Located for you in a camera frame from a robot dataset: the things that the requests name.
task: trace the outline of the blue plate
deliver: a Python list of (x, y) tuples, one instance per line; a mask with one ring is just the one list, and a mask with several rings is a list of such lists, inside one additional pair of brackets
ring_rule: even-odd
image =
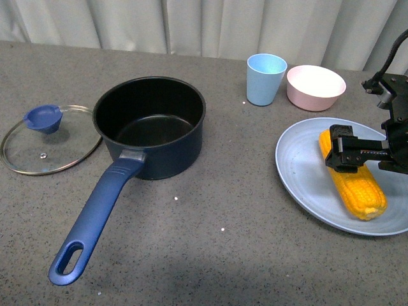
[(279, 176), (289, 194), (314, 217), (340, 230), (368, 236), (408, 231), (408, 175), (380, 170), (377, 161), (366, 165), (388, 199), (385, 213), (362, 221), (347, 211), (319, 148), (320, 133), (332, 124), (352, 126), (361, 139), (385, 139), (369, 127), (343, 119), (315, 118), (292, 125), (280, 136), (275, 151)]

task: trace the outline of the pan rim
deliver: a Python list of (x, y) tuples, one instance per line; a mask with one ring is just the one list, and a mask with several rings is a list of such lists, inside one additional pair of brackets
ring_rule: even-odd
[[(186, 134), (182, 135), (181, 137), (178, 137), (177, 139), (174, 139), (170, 142), (166, 142), (166, 143), (162, 143), (159, 145), (147, 145), (147, 146), (137, 146), (137, 145), (126, 145), (125, 143), (121, 143), (121, 142), (117, 142), (116, 140), (108, 137), (104, 132), (102, 132), (102, 130), (99, 128), (97, 122), (96, 122), (96, 110), (99, 108), (100, 104), (102, 104), (103, 100), (107, 97), (107, 95), (111, 94), (113, 91), (116, 91), (118, 88), (121, 88), (129, 83), (133, 83), (136, 81), (140, 81), (140, 80), (151, 80), (151, 79), (163, 79), (163, 80), (171, 80), (171, 81), (175, 81), (178, 83), (182, 83), (188, 87), (190, 87), (194, 92), (197, 93), (197, 95), (200, 97), (201, 100), (201, 104), (203, 106), (203, 111), (201, 113), (201, 117), (199, 119), (199, 121), (194, 125), (194, 127), (188, 131)], [(188, 137), (189, 135), (193, 134), (197, 129), (200, 128), (200, 126), (202, 125), (202, 122), (204, 121), (204, 117), (205, 117), (205, 113), (206, 113), (206, 104), (205, 104), (205, 99), (203, 97), (203, 95), (201, 94), (201, 92), (193, 85), (191, 85), (190, 83), (187, 83), (183, 80), (180, 80), (178, 78), (173, 78), (170, 76), (143, 76), (140, 78), (133, 78), (130, 80), (127, 80), (125, 82), (122, 82), (118, 85), (116, 85), (115, 87), (112, 87), (109, 91), (105, 92), (99, 99), (98, 102), (96, 102), (94, 110), (92, 112), (92, 121), (94, 123), (94, 127), (96, 129), (96, 131), (103, 137), (104, 140), (109, 140), (109, 142), (112, 142), (116, 145), (119, 145), (121, 147), (124, 147), (126, 149), (130, 149), (130, 150), (147, 150), (147, 149), (156, 149), (156, 148), (160, 148), (160, 147), (165, 147), (168, 145), (171, 145), (173, 143), (179, 142), (181, 141), (183, 138)]]

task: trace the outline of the pink bowl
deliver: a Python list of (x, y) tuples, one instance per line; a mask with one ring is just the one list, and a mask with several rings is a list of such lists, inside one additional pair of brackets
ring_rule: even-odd
[(320, 66), (297, 66), (290, 69), (286, 77), (290, 102), (312, 112), (328, 109), (346, 90), (340, 75)]

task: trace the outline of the curtain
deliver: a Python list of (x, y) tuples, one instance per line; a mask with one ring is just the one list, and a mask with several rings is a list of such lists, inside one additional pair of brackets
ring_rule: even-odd
[[(406, 29), (407, 0), (0, 1), (0, 40), (329, 69), (378, 71)], [(387, 72), (407, 70), (404, 42)]]

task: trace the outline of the saucepan handle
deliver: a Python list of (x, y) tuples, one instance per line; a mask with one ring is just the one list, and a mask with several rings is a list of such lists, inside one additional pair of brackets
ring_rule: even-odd
[[(143, 168), (143, 159), (120, 157), (105, 170), (51, 264), (48, 278), (58, 286), (75, 282), (84, 272), (124, 184)], [(74, 252), (75, 266), (64, 273)]]

